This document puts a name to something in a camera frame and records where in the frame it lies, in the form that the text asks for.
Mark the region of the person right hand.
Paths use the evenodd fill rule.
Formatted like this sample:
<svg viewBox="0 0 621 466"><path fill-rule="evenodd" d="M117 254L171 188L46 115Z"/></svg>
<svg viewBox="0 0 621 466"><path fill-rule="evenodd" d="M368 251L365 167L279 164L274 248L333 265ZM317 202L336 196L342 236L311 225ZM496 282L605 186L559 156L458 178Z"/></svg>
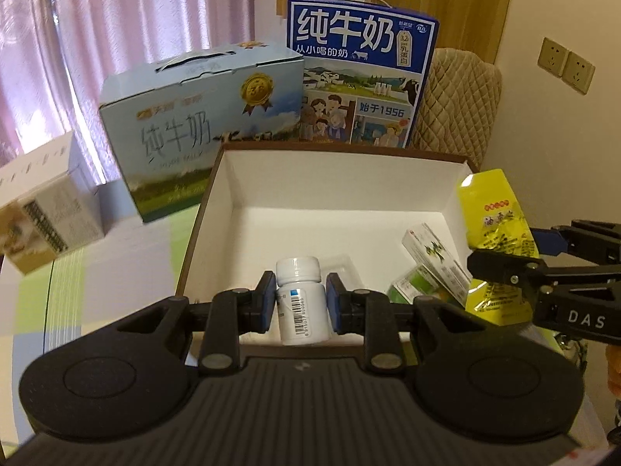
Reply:
<svg viewBox="0 0 621 466"><path fill-rule="evenodd" d="M605 350L607 362L607 386L616 398L615 426L620 426L621 404L621 347L608 345Z"/></svg>

